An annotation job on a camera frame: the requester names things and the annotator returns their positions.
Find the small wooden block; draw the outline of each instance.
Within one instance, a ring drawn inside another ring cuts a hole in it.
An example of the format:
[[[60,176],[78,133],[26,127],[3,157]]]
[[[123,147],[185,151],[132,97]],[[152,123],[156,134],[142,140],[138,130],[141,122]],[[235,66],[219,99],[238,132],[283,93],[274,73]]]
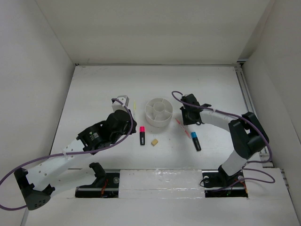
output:
[[[152,144],[153,146],[155,146],[157,143],[158,143],[158,140],[157,140],[157,139],[154,139],[154,140],[151,142],[151,144]]]

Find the screw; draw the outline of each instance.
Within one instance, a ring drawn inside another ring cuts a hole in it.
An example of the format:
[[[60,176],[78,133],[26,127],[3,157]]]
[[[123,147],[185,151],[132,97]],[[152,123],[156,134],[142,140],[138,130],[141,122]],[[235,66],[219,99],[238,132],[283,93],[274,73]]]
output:
[[[204,176],[203,180],[204,180],[204,183],[209,183],[209,177],[208,176]]]
[[[113,183],[118,184],[119,183],[119,178],[118,177],[113,178]]]
[[[238,176],[238,180],[244,179],[243,176]]]

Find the cable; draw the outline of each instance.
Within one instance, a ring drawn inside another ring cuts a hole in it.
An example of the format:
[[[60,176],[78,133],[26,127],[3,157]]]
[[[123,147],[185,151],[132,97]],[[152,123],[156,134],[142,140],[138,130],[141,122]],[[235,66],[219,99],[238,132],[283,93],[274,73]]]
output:
[[[215,112],[220,113],[220,114],[223,114],[223,115],[229,115],[229,116],[237,117],[237,118],[239,118],[239,119],[245,121],[246,123],[248,123],[248,124],[249,124],[249,125],[250,125],[250,126],[251,126],[258,134],[259,134],[259,136],[263,139],[263,141],[264,141],[264,143],[265,143],[265,145],[266,145],[266,147],[267,147],[267,149],[268,149],[268,151],[269,151],[269,159],[267,159],[267,160],[265,160],[265,161],[248,161],[247,163],[267,163],[267,162],[270,162],[270,161],[272,160],[272,157],[273,157],[273,155],[272,155],[272,150],[271,150],[271,147],[270,147],[268,141],[266,140],[266,138],[264,137],[264,135],[259,131],[259,129],[258,129],[256,126],[254,126],[248,119],[245,119],[244,117],[242,117],[242,116],[240,116],[240,115],[237,115],[237,114],[232,114],[232,113],[223,112],[223,111],[220,111],[220,110],[215,110],[215,109],[210,108],[210,107],[201,107],[201,106],[196,106],[196,105],[188,104],[188,103],[186,103],[186,102],[181,101],[180,99],[178,99],[178,98],[174,95],[174,93],[181,94],[182,96],[183,96],[183,93],[181,93],[181,92],[179,92],[179,91],[172,91],[171,94],[172,94],[172,96],[173,96],[177,101],[179,101],[180,103],[182,103],[182,104],[184,104],[184,105],[187,105],[187,106],[190,106],[190,107],[196,107],[196,108],[200,108],[200,109],[205,109],[205,110],[210,110],[210,111],[215,111]],[[259,169],[249,169],[249,168],[245,169],[244,167],[243,167],[242,169],[244,169],[244,170],[251,170],[251,171],[257,171],[257,172],[263,173],[263,174],[269,176],[269,177],[272,179],[272,181],[260,180],[260,179],[256,179],[256,178],[242,178],[242,179],[240,179],[240,180],[234,182],[233,184],[231,184],[231,185],[229,185],[229,186],[227,186],[227,187],[222,187],[222,188],[215,189],[215,190],[211,190],[211,191],[219,192],[219,191],[222,191],[222,190],[224,190],[224,189],[226,189],[226,188],[232,187],[232,186],[234,186],[235,184],[240,183],[240,182],[242,182],[242,181],[244,181],[244,180],[255,180],[255,181],[260,181],[260,182],[270,183],[270,184],[275,183],[275,179],[274,179],[270,174],[268,174],[268,173],[266,173],[266,172],[264,172],[264,171],[262,171],[262,170],[259,170]]]
[[[129,109],[119,100],[113,98],[112,101],[117,101],[118,103],[120,103],[127,111],[127,113],[129,114],[130,116],[130,119],[131,119],[131,128],[130,130],[128,131],[128,133],[118,142],[112,144],[111,146],[108,146],[108,147],[104,147],[104,148],[100,148],[100,149],[97,149],[97,150],[93,150],[93,151],[87,151],[87,152],[66,152],[66,155],[76,155],[76,154],[92,154],[92,153],[97,153],[97,152],[100,152],[100,151],[104,151],[104,150],[107,150],[107,149],[110,149],[112,147],[115,147],[116,145],[120,144],[122,141],[124,141],[131,133],[132,129],[133,129],[133,118],[132,118],[132,115],[129,111]],[[63,153],[58,153],[58,154],[51,154],[51,155],[47,155],[47,156],[43,156],[43,157],[39,157],[37,159],[33,159],[31,161],[28,161],[28,162],[25,162],[17,167],[15,167],[14,169],[12,169],[9,173],[7,173],[1,180],[0,180],[0,186],[1,184],[11,175],[13,174],[17,169],[23,167],[23,166],[26,166],[28,164],[31,164],[31,163],[34,163],[34,162],[37,162],[37,161],[40,161],[40,160],[44,160],[44,159],[49,159],[49,158],[53,158],[53,157],[59,157],[59,156],[64,156]],[[0,204],[0,209],[3,209],[3,210],[7,210],[7,211],[15,211],[15,210],[21,210],[23,208],[26,208],[26,205],[24,206],[21,206],[21,207],[17,207],[17,208],[9,208],[9,207],[5,207],[5,206],[2,206]]]
[[[246,190],[246,183],[244,183],[244,182],[240,182],[243,186],[244,186],[244,188],[245,188],[245,190]]]
[[[202,179],[201,182],[199,183],[199,185],[200,185],[201,187],[204,187],[204,186],[201,185],[201,183],[204,182],[204,180],[205,180],[205,179]]]
[[[104,186],[103,186],[103,188],[101,190],[101,195],[100,195],[101,198],[103,197],[104,190],[105,190],[106,186],[108,185],[108,181],[109,181],[108,179],[105,180]]]

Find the white tape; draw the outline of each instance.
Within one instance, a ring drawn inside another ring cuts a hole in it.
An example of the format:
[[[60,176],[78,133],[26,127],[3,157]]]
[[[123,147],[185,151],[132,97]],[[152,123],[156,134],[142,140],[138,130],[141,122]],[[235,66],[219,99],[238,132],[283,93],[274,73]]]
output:
[[[212,112],[212,115],[211,115],[211,122],[213,123],[213,125],[215,125],[215,111],[216,111],[216,109],[215,108],[212,108],[213,109],[213,112]]]
[[[228,176],[232,176],[240,171],[247,161],[247,159],[240,157],[240,155],[234,150],[229,158],[222,164],[222,168]]]
[[[68,156],[67,156],[67,154],[66,154],[67,152],[65,151],[65,149],[62,150],[62,153],[63,153],[63,155],[65,156],[65,158],[68,159]]]

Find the marker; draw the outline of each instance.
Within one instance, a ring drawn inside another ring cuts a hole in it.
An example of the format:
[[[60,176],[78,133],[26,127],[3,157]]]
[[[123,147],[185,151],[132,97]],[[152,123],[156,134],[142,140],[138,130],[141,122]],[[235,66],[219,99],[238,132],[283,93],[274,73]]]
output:
[[[145,127],[140,127],[140,145],[145,145]]]
[[[196,132],[192,132],[191,137],[192,137],[192,141],[194,143],[194,146],[196,147],[197,152],[201,151],[202,148],[201,148],[201,145],[199,144]]]

